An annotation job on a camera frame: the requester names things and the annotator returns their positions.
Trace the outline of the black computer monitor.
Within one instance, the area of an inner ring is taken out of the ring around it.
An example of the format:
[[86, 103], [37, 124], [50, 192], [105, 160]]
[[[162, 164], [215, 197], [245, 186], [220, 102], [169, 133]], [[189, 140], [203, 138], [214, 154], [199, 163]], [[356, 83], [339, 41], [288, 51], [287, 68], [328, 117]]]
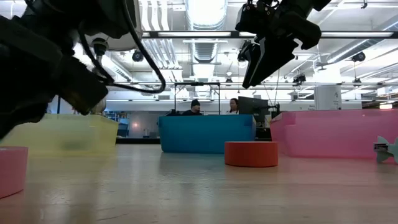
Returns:
[[239, 114], [251, 114], [258, 123], [264, 123], [269, 112], [268, 101], [258, 98], [238, 97]]

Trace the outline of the person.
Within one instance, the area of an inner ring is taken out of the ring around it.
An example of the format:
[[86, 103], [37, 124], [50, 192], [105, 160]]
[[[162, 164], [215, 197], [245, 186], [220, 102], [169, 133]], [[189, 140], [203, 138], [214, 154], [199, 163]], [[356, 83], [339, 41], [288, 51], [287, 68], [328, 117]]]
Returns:
[[201, 111], [201, 105], [200, 102], [197, 99], [194, 99], [191, 102], [191, 108], [190, 110], [184, 111], [182, 114], [185, 116], [196, 116], [196, 115], [202, 115]]
[[239, 114], [239, 100], [237, 98], [230, 99], [227, 114]]

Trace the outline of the white pillar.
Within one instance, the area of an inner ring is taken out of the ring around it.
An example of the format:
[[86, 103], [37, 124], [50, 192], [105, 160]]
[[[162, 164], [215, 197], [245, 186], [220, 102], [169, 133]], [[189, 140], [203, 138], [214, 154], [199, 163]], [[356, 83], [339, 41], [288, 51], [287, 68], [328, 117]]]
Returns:
[[314, 89], [316, 110], [342, 109], [340, 86], [316, 86]]

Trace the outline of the silver ventilation duct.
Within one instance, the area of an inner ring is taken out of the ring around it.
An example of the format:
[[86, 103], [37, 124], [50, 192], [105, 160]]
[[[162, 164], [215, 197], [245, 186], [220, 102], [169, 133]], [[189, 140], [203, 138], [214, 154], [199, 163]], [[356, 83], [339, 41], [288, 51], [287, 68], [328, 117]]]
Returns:
[[[185, 0], [188, 30], [223, 30], [228, 0]], [[216, 57], [218, 44], [194, 43], [193, 58], [200, 63], [210, 63]]]

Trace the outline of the black metal frame stand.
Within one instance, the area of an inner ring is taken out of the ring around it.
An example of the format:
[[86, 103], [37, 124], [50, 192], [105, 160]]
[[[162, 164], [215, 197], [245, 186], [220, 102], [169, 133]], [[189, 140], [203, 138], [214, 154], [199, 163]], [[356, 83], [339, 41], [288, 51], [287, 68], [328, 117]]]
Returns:
[[174, 86], [174, 110], [177, 111], [177, 87], [179, 85], [190, 86], [217, 86], [218, 87], [218, 114], [221, 114], [221, 83], [220, 82], [175, 82]]

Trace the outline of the yellow translucent plastic bin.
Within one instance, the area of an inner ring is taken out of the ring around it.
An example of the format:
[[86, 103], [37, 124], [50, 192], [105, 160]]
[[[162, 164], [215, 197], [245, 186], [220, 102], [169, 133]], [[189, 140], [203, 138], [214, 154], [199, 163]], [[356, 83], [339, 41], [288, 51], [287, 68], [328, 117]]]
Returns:
[[0, 146], [29, 148], [29, 156], [103, 156], [115, 151], [119, 124], [100, 115], [46, 114], [16, 126]]

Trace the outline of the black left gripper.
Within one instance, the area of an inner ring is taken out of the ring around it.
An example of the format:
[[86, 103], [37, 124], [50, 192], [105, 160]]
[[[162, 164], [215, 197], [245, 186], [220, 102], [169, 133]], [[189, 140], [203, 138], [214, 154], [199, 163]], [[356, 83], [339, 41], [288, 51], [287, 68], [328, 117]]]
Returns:
[[0, 44], [0, 140], [16, 126], [37, 123], [55, 96], [87, 115], [108, 94], [105, 84], [73, 56], [57, 68]]

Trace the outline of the pink tape roll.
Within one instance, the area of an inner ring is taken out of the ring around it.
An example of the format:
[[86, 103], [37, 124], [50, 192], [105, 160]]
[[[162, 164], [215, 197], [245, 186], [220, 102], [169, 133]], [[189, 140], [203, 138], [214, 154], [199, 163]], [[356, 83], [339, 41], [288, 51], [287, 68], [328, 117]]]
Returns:
[[24, 189], [27, 158], [27, 147], [0, 147], [0, 198]]

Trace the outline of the table lamp with white shade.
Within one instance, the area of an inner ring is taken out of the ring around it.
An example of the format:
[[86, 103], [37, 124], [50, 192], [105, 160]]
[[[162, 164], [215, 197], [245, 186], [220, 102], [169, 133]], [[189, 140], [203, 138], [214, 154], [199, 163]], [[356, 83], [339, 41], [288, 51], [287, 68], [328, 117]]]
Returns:
[[141, 45], [142, 27], [138, 0], [90, 0], [91, 14], [83, 25], [81, 43], [92, 36], [91, 45], [95, 57], [91, 59], [106, 85], [114, 84], [114, 78], [103, 68], [102, 58], [107, 51], [138, 49]]

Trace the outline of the black metal table frame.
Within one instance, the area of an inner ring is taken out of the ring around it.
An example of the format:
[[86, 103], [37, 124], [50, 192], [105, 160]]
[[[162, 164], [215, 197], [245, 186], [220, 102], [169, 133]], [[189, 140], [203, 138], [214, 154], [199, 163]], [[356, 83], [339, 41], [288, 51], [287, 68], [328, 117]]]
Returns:
[[117, 138], [116, 144], [160, 144], [157, 138]]

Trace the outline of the pink translucent plastic bin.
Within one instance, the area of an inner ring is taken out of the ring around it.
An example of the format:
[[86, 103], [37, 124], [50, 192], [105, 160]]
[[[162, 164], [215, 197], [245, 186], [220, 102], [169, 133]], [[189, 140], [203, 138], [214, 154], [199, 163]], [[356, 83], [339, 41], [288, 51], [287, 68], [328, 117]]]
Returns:
[[398, 137], [398, 110], [286, 111], [271, 120], [271, 138], [290, 157], [375, 159], [381, 136]]

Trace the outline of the teal toy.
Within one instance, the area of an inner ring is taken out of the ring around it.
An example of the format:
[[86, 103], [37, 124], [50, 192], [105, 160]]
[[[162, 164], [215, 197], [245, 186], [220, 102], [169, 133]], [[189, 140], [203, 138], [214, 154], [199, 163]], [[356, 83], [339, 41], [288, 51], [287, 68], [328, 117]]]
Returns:
[[373, 149], [376, 153], [377, 163], [383, 163], [389, 158], [393, 158], [394, 162], [398, 164], [398, 137], [395, 138], [394, 143], [390, 143], [382, 136], [378, 136]]

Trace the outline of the red tape roll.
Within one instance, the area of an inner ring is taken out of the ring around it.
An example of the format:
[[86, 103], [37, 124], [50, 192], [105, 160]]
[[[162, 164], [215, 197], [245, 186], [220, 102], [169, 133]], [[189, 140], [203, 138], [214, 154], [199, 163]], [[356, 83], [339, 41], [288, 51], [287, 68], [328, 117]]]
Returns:
[[224, 163], [237, 167], [278, 166], [278, 144], [268, 141], [225, 142]]

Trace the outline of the teal plastic bin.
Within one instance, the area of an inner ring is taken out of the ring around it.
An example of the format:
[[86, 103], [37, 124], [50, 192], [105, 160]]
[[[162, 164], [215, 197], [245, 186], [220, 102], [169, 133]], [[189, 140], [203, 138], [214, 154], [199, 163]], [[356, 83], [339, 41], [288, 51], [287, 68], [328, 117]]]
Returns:
[[161, 149], [171, 153], [222, 154], [225, 142], [255, 140], [250, 114], [161, 116]]

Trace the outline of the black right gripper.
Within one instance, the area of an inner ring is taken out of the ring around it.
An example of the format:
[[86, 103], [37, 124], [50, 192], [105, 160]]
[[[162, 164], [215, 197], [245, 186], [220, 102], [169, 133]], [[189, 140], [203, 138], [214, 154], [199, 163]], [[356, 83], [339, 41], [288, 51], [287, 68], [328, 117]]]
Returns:
[[241, 49], [241, 58], [248, 62], [245, 89], [260, 84], [294, 59], [292, 52], [299, 45], [292, 39], [301, 41], [301, 49], [307, 50], [317, 45], [322, 35], [319, 26], [307, 19], [312, 10], [322, 10], [322, 0], [273, 0], [272, 7], [267, 32], [258, 35], [264, 37], [259, 45], [245, 42]]

